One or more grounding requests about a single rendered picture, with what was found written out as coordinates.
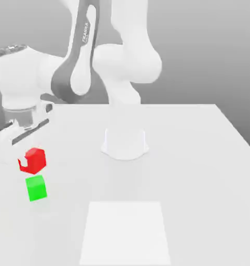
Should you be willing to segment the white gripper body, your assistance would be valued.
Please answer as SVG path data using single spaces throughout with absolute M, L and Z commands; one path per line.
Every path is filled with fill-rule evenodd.
M 31 148 L 38 146 L 36 133 L 49 123 L 49 119 L 34 125 L 29 129 L 20 127 L 16 119 L 11 119 L 0 128 L 0 163 L 12 164 L 18 158 L 25 156 Z

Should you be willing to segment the small red cube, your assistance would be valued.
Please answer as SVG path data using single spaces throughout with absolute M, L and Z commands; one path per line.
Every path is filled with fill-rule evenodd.
M 24 158 L 27 160 L 27 166 L 22 166 L 18 159 L 19 168 L 23 172 L 36 174 L 46 167 L 46 155 L 43 149 L 31 148 L 25 153 Z

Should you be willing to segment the small green cube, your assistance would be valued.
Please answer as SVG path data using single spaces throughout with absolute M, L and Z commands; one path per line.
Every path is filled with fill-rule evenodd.
M 30 201 L 36 201 L 47 197 L 45 181 L 42 175 L 25 179 Z

